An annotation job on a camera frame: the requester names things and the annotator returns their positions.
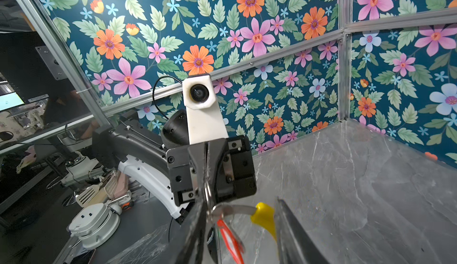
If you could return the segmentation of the red-capped key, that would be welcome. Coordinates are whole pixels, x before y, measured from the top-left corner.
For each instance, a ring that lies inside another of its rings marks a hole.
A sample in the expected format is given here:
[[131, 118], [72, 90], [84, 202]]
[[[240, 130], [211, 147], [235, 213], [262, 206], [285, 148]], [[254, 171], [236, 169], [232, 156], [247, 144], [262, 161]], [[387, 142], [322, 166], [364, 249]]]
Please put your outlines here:
[[225, 220], [219, 219], [217, 227], [234, 262], [236, 264], [244, 264], [243, 254], [245, 253], [245, 248], [242, 240]]

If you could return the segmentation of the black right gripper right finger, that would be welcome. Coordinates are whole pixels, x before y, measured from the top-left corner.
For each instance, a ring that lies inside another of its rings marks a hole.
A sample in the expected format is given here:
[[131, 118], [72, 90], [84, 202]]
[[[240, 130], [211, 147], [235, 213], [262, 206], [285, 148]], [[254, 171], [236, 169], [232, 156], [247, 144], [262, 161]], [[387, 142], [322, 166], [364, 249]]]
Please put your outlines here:
[[280, 264], [329, 264], [287, 203], [280, 198], [274, 205], [274, 224]]

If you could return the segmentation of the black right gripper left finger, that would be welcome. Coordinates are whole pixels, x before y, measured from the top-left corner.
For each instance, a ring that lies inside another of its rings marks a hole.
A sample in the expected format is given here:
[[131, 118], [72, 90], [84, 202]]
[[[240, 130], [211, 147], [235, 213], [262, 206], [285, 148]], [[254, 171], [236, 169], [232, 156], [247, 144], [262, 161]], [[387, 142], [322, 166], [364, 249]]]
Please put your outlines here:
[[182, 223], [181, 230], [162, 253], [159, 264], [201, 264], [207, 245], [207, 205], [198, 201]]

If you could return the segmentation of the large keyring with yellow sleeve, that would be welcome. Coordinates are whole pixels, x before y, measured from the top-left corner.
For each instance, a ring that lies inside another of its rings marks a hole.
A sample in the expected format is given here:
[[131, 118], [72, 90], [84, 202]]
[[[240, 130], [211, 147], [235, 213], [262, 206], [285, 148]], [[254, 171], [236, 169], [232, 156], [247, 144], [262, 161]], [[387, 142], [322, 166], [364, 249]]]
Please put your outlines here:
[[256, 206], [219, 203], [210, 210], [209, 220], [216, 223], [225, 216], [248, 215], [253, 224], [264, 228], [276, 241], [277, 234], [276, 225], [274, 223], [274, 213], [275, 210], [265, 203], [258, 203]]

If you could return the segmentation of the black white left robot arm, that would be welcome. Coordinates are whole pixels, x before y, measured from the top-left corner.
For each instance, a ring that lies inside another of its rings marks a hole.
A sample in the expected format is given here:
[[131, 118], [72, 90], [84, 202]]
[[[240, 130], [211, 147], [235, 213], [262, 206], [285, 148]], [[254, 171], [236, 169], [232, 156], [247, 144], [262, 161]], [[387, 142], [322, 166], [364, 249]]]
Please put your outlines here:
[[[157, 135], [144, 128], [133, 110], [123, 114], [117, 127], [104, 126], [93, 134], [92, 149], [106, 168], [132, 177], [155, 196], [179, 224], [194, 206], [196, 171], [189, 165], [188, 121], [178, 110]], [[253, 196], [257, 192], [250, 142], [246, 136], [227, 139], [220, 160], [216, 202]]]

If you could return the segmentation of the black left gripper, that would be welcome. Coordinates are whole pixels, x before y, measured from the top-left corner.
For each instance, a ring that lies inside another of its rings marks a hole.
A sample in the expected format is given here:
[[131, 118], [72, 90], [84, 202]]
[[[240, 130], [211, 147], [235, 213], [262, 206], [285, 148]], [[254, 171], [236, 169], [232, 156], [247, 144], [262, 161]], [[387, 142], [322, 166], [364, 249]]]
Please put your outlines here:
[[172, 148], [166, 160], [177, 206], [202, 198], [208, 207], [214, 207], [257, 192], [246, 135]]

